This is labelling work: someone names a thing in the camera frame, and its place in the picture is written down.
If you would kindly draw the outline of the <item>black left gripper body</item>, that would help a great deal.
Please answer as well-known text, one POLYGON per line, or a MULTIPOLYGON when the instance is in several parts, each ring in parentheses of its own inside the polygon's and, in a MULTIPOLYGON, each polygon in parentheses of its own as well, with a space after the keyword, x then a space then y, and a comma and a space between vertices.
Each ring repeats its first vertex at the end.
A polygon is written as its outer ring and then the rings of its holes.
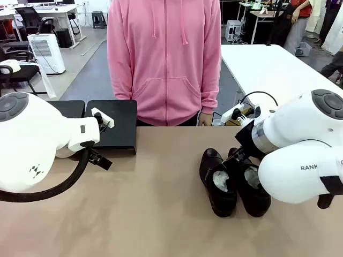
POLYGON ((106 171, 108 171, 112 165, 112 161, 105 158, 93 148, 89 150, 88 162, 92 163, 93 165, 99 166, 106 171))

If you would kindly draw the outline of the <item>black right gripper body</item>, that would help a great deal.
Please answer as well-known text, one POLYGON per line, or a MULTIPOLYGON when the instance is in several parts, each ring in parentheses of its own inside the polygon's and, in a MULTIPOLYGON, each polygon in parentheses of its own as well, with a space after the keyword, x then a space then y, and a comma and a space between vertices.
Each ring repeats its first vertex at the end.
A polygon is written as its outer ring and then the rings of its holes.
POLYGON ((241 148, 243 149, 243 154, 246 157, 254 157, 259 160, 265 156, 263 152, 261 152, 252 139, 252 129, 254 127, 254 121, 251 121, 248 125, 240 129, 235 139, 240 143, 241 148))

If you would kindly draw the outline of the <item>person's left hand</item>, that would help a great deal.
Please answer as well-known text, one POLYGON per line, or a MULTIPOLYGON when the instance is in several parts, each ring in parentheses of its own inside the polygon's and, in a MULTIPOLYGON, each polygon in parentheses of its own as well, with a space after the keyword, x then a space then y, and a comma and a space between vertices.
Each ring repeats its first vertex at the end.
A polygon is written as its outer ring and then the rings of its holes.
POLYGON ((198 116, 198 126, 212 126, 213 112, 203 112, 201 111, 198 116))

